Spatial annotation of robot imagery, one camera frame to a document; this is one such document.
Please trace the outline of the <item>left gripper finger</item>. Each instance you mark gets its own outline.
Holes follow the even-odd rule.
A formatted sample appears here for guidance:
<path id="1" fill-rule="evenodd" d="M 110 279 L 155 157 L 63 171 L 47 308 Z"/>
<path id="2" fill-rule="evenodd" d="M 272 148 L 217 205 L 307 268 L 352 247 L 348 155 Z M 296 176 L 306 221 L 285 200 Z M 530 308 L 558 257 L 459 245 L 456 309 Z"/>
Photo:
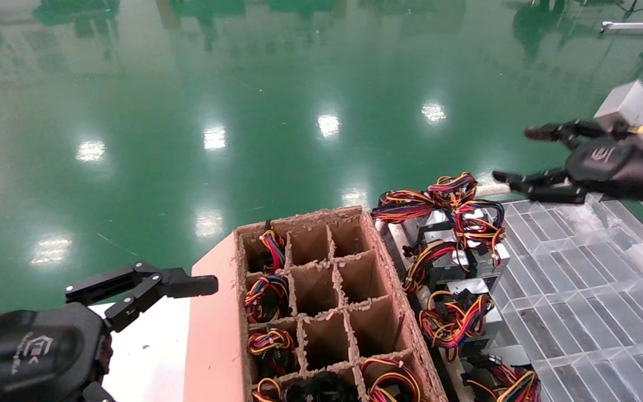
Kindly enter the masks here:
<path id="1" fill-rule="evenodd" d="M 218 290 L 214 275 L 189 276 L 182 268 L 146 273 L 123 300 L 105 311 L 105 324 L 111 332 L 120 332 L 163 298 L 194 298 L 214 295 Z"/>
<path id="2" fill-rule="evenodd" d="M 140 261 L 66 287 L 66 303 L 80 303 L 90 306 L 131 291 L 144 280 L 160 273 L 160 269 Z"/>

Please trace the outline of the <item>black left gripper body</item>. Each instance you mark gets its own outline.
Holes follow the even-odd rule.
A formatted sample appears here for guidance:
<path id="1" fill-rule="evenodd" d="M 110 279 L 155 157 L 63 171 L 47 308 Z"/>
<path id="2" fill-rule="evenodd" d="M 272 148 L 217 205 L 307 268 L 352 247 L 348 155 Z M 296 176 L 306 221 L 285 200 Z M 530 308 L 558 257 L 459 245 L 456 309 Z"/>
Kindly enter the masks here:
<path id="1" fill-rule="evenodd" d="M 0 401 L 112 401 L 111 331 L 88 307 L 0 314 Z"/>

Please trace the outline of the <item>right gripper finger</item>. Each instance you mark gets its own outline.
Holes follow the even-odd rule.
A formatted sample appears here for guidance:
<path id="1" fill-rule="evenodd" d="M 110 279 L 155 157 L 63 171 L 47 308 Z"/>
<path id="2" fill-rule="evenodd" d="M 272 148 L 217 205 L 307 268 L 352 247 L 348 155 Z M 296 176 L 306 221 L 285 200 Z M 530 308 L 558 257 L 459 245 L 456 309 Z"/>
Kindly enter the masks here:
<path id="1" fill-rule="evenodd" d="M 526 127 L 524 135 L 527 139 L 538 142 L 560 142 L 570 150 L 574 150 L 581 143 L 580 137 L 599 139 L 604 137 L 606 132 L 597 123 L 574 120 L 561 124 L 550 123 Z"/>
<path id="2" fill-rule="evenodd" d="M 494 170 L 492 177 L 513 193 L 524 194 L 536 203 L 583 204 L 588 193 L 570 180 L 566 170 L 544 170 L 531 175 Z"/>

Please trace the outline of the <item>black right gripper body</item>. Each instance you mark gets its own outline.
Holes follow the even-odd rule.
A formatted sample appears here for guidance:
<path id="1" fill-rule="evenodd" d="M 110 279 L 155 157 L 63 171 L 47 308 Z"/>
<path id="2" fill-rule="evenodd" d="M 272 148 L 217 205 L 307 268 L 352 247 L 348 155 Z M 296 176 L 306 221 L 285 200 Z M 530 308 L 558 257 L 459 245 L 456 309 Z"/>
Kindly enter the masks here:
<path id="1" fill-rule="evenodd" d="M 569 203 L 587 193 L 643 202 L 643 140 L 569 140 Z"/>

